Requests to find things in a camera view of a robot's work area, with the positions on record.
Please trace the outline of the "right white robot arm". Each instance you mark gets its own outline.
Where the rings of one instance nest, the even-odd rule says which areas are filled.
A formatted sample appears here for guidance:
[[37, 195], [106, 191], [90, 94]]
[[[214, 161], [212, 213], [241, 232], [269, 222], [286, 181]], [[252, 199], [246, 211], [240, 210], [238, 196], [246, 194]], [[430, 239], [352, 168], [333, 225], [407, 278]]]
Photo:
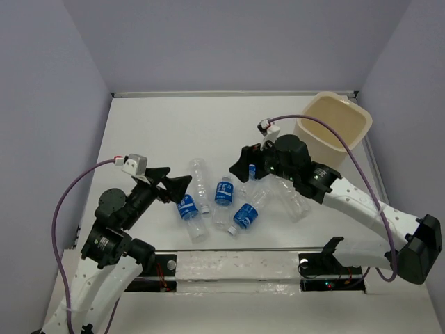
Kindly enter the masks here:
[[249, 167], [261, 179], [274, 175], [292, 182], [302, 196], [341, 212], [387, 241], [368, 246], [333, 237], [320, 256], [321, 267], [335, 273], [342, 267], [395, 269], [398, 277], [416, 285], [425, 282], [442, 251], [442, 231], [437, 218], [406, 214], [351, 184], [340, 172], [311, 160], [306, 144], [289, 134], [275, 142], [245, 146], [229, 169], [241, 182], [249, 179]]

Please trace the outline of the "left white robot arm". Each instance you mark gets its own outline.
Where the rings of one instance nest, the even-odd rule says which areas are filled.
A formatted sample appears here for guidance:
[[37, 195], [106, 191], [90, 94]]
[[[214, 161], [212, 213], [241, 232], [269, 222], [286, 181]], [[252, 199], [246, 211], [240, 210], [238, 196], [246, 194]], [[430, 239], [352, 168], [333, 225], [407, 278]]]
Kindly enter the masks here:
[[114, 314], [129, 284], [153, 269], [155, 248], [128, 230], [155, 200], [181, 202], [192, 177], [169, 178], [169, 172], [168, 167], [147, 168], [133, 175], [130, 193], [112, 188], [100, 195], [74, 277], [68, 280], [59, 269], [65, 295], [41, 333], [94, 333], [106, 315]]

